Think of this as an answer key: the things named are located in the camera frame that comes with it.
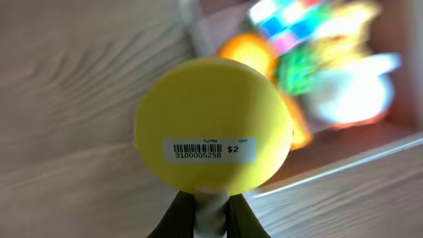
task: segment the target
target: pink object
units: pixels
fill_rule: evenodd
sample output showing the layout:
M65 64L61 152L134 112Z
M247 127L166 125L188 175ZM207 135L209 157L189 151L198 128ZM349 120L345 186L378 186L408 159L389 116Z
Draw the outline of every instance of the pink object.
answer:
M271 41L270 44L278 51L279 55L286 53L299 43L299 40L297 40L292 32L281 34L277 37L278 38Z

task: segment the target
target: red object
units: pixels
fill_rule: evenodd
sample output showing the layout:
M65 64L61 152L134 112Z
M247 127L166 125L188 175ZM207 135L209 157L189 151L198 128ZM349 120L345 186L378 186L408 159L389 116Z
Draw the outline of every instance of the red object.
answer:
M300 2L306 7L312 7L322 2L322 0L300 0Z

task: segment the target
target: wood grain surface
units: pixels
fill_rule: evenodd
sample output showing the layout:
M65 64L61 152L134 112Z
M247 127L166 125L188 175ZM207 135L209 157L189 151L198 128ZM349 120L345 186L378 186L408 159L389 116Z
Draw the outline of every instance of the wood grain surface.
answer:
M0 0L0 237L146 237L134 105L193 57L169 0ZM421 237L422 149L251 201L273 237Z

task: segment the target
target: barcode sticker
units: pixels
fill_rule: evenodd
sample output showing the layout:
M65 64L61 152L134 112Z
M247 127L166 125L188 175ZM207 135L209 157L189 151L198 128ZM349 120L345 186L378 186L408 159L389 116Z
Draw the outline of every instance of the barcode sticker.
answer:
M163 150L175 163L250 163L256 157L255 138L165 138Z

